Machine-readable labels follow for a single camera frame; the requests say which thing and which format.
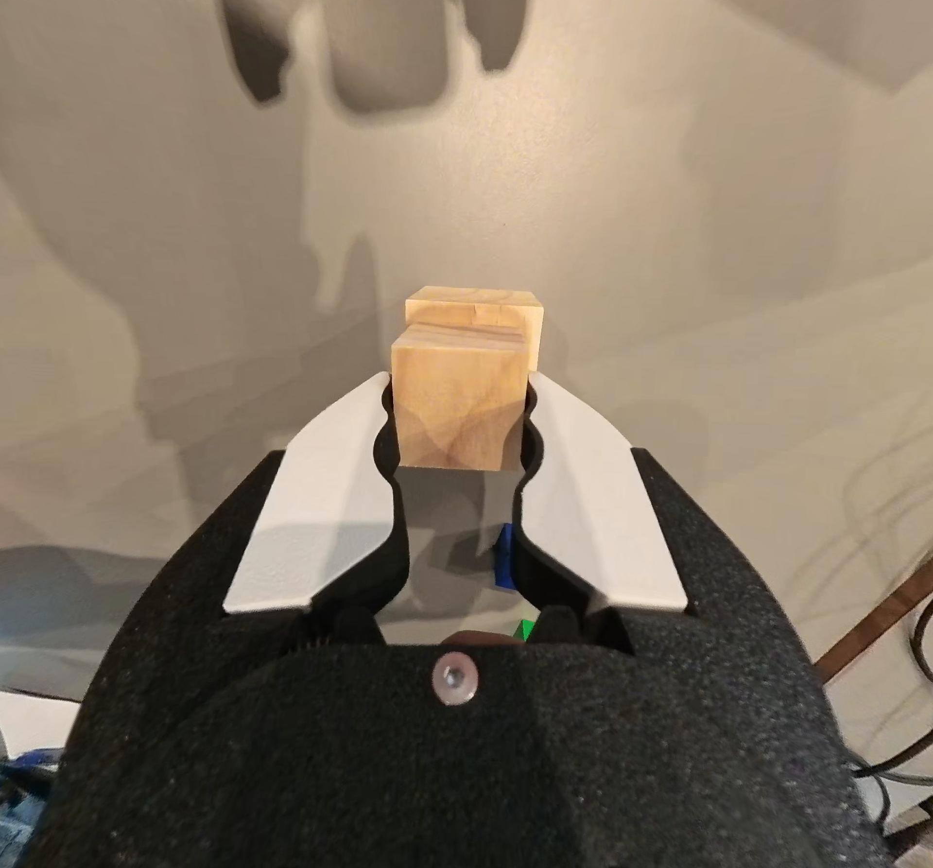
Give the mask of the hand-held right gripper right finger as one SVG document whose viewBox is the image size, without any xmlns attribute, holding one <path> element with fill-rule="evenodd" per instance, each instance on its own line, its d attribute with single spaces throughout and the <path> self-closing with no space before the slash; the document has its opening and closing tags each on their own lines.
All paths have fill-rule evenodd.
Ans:
<svg viewBox="0 0 933 868">
<path fill-rule="evenodd" d="M 529 377 L 512 525 L 513 580 L 538 607 L 683 612 L 689 600 L 636 464 L 603 415 L 540 372 Z"/>
</svg>

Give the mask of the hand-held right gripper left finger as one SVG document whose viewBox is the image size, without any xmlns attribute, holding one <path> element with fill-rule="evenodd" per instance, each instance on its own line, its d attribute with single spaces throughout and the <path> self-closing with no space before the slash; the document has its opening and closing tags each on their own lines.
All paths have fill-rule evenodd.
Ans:
<svg viewBox="0 0 933 868">
<path fill-rule="evenodd" d="M 386 607 L 411 569 L 398 465 L 390 375 L 378 372 L 286 445 L 225 612 Z"/>
</svg>

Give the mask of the blue wooden cube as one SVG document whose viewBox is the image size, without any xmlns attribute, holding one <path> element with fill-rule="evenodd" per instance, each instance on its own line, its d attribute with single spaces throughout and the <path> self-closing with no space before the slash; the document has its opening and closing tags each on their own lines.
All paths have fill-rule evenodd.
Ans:
<svg viewBox="0 0 933 868">
<path fill-rule="evenodd" d="M 514 526 L 511 523 L 503 524 L 493 548 L 494 584 L 496 588 L 516 592 L 517 587 L 512 579 Z"/>
</svg>

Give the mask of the medium wooden cube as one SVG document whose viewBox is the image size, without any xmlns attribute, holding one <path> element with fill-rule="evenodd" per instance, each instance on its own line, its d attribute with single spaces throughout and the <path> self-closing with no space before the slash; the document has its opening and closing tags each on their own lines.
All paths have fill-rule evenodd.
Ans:
<svg viewBox="0 0 933 868">
<path fill-rule="evenodd" d="M 408 325 L 391 347 L 400 464 L 518 470 L 528 374 L 516 328 Z"/>
</svg>

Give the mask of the large wooden cube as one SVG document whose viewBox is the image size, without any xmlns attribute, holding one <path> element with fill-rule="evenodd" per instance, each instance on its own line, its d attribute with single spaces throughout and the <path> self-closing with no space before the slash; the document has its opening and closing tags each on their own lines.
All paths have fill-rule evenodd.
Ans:
<svg viewBox="0 0 933 868">
<path fill-rule="evenodd" d="M 528 370 L 537 372 L 544 306 L 530 291 L 426 286 L 405 302 L 405 324 L 519 330 L 528 348 Z"/>
</svg>

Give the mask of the white paper sheet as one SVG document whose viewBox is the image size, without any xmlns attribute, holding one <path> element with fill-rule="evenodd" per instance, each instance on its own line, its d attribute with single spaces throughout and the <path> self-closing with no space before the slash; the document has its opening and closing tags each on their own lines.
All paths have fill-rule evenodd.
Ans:
<svg viewBox="0 0 933 868">
<path fill-rule="evenodd" d="M 2 751 L 16 759 L 35 750 L 64 748 L 79 710 L 76 701 L 2 690 Z"/>
</svg>

